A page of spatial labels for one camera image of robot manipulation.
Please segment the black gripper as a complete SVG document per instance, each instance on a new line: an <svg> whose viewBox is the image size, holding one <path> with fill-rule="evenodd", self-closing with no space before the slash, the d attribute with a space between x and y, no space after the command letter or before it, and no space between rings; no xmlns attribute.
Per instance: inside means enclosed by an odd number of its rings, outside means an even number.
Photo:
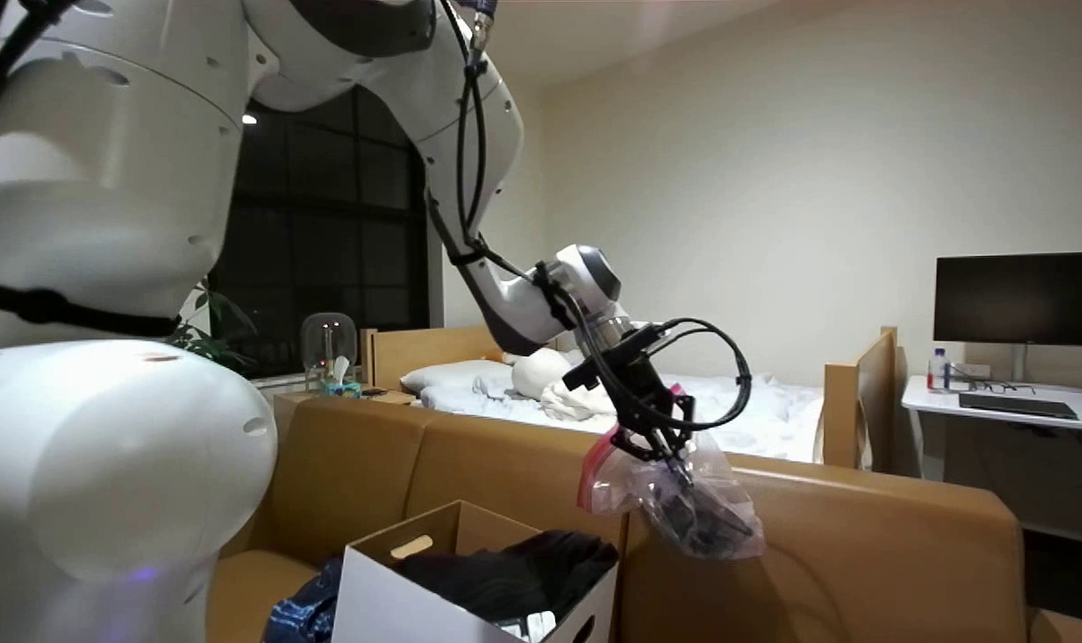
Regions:
<svg viewBox="0 0 1082 643"><path fill-rule="evenodd" d="M648 363L660 326L623 332L616 345L591 345L581 363L565 374L567 388L602 388L616 416L615 448L635 460L679 460L692 435L696 399L679 387L664 387Z"/></svg>

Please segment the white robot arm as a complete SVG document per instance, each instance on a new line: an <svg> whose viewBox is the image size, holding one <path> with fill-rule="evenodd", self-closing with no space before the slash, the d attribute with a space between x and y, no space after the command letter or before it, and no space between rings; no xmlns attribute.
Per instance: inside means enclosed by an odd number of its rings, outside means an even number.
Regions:
<svg viewBox="0 0 1082 643"><path fill-rule="evenodd" d="M373 92L493 341L631 337L611 266L528 271L478 221L520 144L497 0L7 0L0 15L0 643L204 643L273 468L270 402L174 345L224 243L241 118Z"/></svg>

